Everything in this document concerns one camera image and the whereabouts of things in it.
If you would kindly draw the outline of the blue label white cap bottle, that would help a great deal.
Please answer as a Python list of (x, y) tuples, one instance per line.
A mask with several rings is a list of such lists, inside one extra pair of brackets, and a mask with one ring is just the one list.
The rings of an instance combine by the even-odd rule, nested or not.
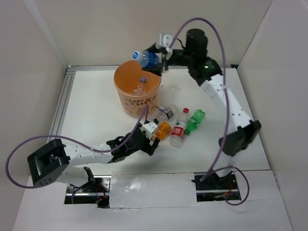
[(160, 62), (157, 54), (150, 51), (134, 51), (132, 59), (135, 60), (142, 68), (156, 66)]

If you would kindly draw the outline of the orange juice bottle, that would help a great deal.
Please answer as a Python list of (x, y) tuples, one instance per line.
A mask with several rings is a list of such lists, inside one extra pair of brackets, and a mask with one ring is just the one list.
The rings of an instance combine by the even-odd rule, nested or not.
[(171, 132), (172, 128), (166, 121), (161, 123), (157, 130), (155, 131), (154, 135), (151, 137), (151, 141), (154, 141), (156, 138), (160, 140), (164, 140)]

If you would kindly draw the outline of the clear bottle blue cap label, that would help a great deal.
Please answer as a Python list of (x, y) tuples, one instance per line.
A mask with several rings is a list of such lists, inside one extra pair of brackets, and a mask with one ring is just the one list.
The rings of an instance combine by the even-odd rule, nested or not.
[(142, 77), (137, 85), (137, 87), (133, 90), (134, 94), (144, 94), (146, 93), (146, 82), (147, 79)]

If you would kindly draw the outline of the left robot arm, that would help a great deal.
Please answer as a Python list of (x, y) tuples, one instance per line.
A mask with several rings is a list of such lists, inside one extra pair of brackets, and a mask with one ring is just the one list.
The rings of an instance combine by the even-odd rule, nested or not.
[(98, 145), (97, 151), (82, 145), (65, 145), (61, 139), (54, 139), (29, 155), (27, 161), (35, 188), (62, 182), (90, 192), (95, 179), (88, 164), (117, 163), (137, 151), (152, 156), (159, 143), (159, 138), (148, 136), (143, 129)]

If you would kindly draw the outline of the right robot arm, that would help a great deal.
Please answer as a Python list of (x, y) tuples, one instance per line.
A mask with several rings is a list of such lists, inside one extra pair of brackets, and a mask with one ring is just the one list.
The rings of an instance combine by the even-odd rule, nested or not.
[(222, 188), (227, 176), (235, 168), (236, 157), (253, 142), (261, 129), (261, 123), (253, 120), (240, 106), (226, 84), (226, 69), (207, 55), (208, 38), (201, 29), (190, 29), (181, 49), (172, 49), (175, 37), (160, 34), (159, 40), (146, 49), (150, 63), (142, 65), (144, 71), (162, 75), (169, 66), (183, 66), (198, 86), (210, 97), (222, 116), (225, 129), (219, 139), (219, 151), (208, 172), (201, 181), (210, 179), (212, 187)]

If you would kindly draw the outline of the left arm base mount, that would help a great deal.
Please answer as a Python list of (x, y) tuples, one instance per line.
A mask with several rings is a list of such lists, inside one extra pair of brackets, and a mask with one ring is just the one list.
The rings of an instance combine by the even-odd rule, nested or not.
[(90, 183), (82, 189), (75, 185), (66, 188), (65, 205), (96, 205), (98, 208), (110, 208), (110, 183), (109, 175), (91, 175)]

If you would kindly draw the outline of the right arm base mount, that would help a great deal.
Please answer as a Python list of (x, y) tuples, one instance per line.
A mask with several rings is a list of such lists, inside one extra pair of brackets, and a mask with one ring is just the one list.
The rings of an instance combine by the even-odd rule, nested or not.
[(236, 176), (234, 173), (220, 178), (216, 173), (210, 175), (205, 181), (201, 182), (202, 175), (195, 174), (192, 182), (196, 188), (196, 198), (198, 202), (241, 200)]

